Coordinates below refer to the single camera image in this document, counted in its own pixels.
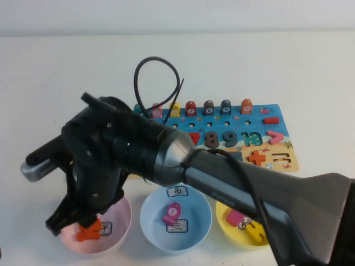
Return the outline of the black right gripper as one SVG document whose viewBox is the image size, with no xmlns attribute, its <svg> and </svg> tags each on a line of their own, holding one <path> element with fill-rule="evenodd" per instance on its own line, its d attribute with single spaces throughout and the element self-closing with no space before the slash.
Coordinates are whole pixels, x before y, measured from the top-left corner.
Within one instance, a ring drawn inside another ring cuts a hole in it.
<svg viewBox="0 0 355 266">
<path fill-rule="evenodd" d="M 79 165 L 69 166 L 66 179 L 67 194 L 45 222 L 54 236 L 75 223 L 89 228 L 97 221 L 98 214 L 107 212 L 124 196 L 125 171 L 120 168 L 95 170 Z"/>
</svg>

